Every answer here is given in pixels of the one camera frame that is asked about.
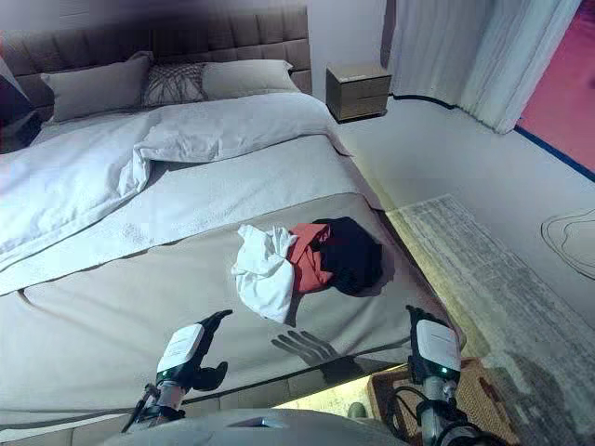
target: pillow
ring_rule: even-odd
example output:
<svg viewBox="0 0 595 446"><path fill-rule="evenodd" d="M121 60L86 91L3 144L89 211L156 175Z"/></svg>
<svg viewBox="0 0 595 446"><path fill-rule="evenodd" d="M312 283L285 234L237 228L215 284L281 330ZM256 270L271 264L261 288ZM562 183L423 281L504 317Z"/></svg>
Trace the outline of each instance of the pillow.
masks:
<svg viewBox="0 0 595 446"><path fill-rule="evenodd" d="M143 107L183 104L206 100L203 90L204 63L155 65L142 94Z"/></svg>
<svg viewBox="0 0 595 446"><path fill-rule="evenodd" d="M141 51L126 62L76 72L43 73L54 91L54 121L140 105L140 92L151 67L152 53Z"/></svg>
<svg viewBox="0 0 595 446"><path fill-rule="evenodd" d="M299 91L289 77L293 66L284 60L255 59L208 63L203 88L209 100Z"/></svg>

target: headboard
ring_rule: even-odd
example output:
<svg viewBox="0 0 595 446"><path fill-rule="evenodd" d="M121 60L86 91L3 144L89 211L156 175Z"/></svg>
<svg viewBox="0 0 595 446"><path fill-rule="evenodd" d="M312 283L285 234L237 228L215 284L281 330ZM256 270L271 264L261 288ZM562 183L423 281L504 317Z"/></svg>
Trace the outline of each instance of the headboard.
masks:
<svg viewBox="0 0 595 446"><path fill-rule="evenodd" d="M87 30L5 31L3 37L2 57L44 121L53 114L54 95L40 73L107 65L140 50L153 51L156 63L285 59L294 66L294 83L311 93L305 6L169 17Z"/></svg>

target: mattress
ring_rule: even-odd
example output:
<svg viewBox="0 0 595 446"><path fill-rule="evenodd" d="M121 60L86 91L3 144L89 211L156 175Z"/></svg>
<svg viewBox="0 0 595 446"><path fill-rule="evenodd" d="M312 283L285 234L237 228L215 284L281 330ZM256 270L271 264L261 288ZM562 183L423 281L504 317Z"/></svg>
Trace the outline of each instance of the mattress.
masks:
<svg viewBox="0 0 595 446"><path fill-rule="evenodd" d="M383 366L406 361L406 305L446 318L438 300L394 244L364 197L347 193L292 206L247 223L291 228L317 218L350 216L384 247L384 275L359 296L334 288L296 298L295 328L262 319L239 299L230 274L239 224L0 296L4 386L0 426L51 424L132 407L171 334L231 308L205 366L229 362L217 396L365 352ZM307 332L331 348L299 355L271 341Z"/></svg>

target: wooden nightstand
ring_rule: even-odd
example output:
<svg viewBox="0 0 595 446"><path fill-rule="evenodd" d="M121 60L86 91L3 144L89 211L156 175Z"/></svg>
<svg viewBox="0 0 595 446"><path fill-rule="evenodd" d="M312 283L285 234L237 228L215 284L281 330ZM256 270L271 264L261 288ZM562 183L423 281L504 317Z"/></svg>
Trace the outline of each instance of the wooden nightstand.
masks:
<svg viewBox="0 0 595 446"><path fill-rule="evenodd" d="M338 122L386 113L390 75L379 65L326 68L326 106Z"/></svg>

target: rug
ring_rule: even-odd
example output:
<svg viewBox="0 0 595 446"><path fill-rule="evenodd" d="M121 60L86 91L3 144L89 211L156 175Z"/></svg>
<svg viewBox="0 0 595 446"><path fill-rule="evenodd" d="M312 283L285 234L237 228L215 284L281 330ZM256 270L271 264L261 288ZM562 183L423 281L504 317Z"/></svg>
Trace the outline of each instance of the rug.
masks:
<svg viewBox="0 0 595 446"><path fill-rule="evenodd" d="M553 216L541 225L541 237L570 267L595 279L595 209Z"/></svg>
<svg viewBox="0 0 595 446"><path fill-rule="evenodd" d="M388 212L482 358L521 440L595 444L595 332L446 195Z"/></svg>

